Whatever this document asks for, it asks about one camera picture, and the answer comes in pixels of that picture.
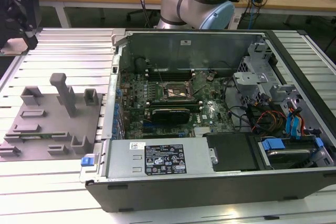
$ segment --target metal panel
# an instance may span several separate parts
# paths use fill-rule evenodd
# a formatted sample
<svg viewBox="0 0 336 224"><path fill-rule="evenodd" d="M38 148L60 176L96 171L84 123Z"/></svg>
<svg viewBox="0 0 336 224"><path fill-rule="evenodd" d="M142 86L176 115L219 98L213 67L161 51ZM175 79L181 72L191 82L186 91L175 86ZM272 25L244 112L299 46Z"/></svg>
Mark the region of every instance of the metal panel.
<svg viewBox="0 0 336 224"><path fill-rule="evenodd" d="M50 57L47 55L28 55L25 61L110 61L112 60L112 54L106 55L53 55Z"/></svg>
<svg viewBox="0 0 336 224"><path fill-rule="evenodd" d="M100 69L20 69L15 74L15 77L50 77L53 73L65 73L67 77L76 76L110 76L110 68Z"/></svg>
<svg viewBox="0 0 336 224"><path fill-rule="evenodd" d="M288 36L293 33L278 33L277 37L280 41L287 41ZM284 43L284 47L293 57L296 64L302 72L307 76L310 83L324 99L332 113L336 115L336 74L330 60L308 36L299 35L300 39L294 39L290 44ZM309 49L298 48L297 46L306 45ZM283 75L286 82L291 83L290 77L286 74L282 66L279 71Z"/></svg>
<svg viewBox="0 0 336 224"><path fill-rule="evenodd" d="M41 61L23 62L20 66L22 69L58 69L58 68L111 68L112 61Z"/></svg>

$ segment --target blue release tab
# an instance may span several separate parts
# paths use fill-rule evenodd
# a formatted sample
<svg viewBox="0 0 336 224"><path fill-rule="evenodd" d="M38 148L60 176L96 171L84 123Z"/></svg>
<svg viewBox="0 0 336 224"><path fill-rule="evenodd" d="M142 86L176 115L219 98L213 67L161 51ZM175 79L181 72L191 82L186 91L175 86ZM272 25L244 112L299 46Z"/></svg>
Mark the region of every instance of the blue release tab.
<svg viewBox="0 0 336 224"><path fill-rule="evenodd" d="M280 138L268 138L262 141L264 150L285 149L285 145Z"/></svg>
<svg viewBox="0 0 336 224"><path fill-rule="evenodd" d="M319 148L324 147L324 143L321 138L319 137L315 138L315 142Z"/></svg>
<svg viewBox="0 0 336 224"><path fill-rule="evenodd" d="M93 166L95 164L94 157L82 157L82 160L80 162L80 165L85 166Z"/></svg>

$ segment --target aluminum extrusion table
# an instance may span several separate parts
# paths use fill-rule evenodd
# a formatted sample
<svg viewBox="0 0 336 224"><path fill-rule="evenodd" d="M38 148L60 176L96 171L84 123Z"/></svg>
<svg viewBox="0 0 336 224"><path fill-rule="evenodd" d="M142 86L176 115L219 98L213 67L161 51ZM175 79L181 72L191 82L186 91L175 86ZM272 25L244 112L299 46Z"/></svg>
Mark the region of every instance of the aluminum extrusion table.
<svg viewBox="0 0 336 224"><path fill-rule="evenodd" d="M95 88L106 94L111 72L113 29L44 29L37 48L16 57L0 82L0 142L22 104L24 86L56 93L51 73L64 72L75 92ZM308 36L275 31L308 79L336 112L335 69ZM100 147L105 106L101 107L95 149ZM336 186L305 199L110 214L79 182L80 160L0 163L0 223L334 223ZM266 220L276 216L278 220Z"/></svg>

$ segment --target warning label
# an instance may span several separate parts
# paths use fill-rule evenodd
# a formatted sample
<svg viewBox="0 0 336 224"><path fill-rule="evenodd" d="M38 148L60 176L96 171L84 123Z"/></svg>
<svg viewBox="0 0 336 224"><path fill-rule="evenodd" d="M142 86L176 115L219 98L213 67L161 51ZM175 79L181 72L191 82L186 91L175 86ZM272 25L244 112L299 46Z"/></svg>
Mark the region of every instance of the warning label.
<svg viewBox="0 0 336 224"><path fill-rule="evenodd" d="M147 175L187 173L183 145L145 146L145 173Z"/></svg>

